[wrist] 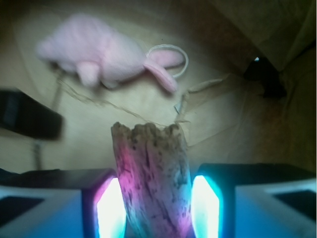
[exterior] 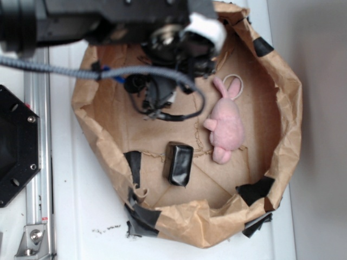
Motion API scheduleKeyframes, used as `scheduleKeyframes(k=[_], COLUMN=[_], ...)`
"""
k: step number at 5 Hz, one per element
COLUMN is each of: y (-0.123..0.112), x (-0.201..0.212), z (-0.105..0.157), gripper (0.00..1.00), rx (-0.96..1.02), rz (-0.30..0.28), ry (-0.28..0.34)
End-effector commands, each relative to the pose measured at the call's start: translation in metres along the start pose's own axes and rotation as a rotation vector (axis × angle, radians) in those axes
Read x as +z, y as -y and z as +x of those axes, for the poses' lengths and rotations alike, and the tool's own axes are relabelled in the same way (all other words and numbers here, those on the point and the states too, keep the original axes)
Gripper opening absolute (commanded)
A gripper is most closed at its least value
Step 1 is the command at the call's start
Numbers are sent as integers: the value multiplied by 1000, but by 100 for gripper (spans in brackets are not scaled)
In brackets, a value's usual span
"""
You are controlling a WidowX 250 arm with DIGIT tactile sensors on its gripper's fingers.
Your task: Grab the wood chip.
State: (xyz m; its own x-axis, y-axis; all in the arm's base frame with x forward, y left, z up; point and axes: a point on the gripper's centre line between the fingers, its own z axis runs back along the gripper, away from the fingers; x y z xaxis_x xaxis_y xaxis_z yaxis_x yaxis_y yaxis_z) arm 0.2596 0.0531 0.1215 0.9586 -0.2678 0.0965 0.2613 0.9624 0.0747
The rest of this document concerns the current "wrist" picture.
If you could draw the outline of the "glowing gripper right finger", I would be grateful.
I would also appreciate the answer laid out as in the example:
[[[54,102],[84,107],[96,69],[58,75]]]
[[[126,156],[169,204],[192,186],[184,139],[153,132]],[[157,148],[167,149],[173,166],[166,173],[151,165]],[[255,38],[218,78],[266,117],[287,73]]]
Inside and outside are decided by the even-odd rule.
[[[197,238],[314,238],[317,176],[287,164],[201,164],[192,188]]]

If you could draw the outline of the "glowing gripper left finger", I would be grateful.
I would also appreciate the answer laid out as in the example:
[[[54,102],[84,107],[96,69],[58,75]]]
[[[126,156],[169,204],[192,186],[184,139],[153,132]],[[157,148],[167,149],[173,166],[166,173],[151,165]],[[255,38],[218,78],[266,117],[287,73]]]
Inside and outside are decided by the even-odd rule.
[[[125,230],[113,169],[0,172],[3,238],[122,238]]]

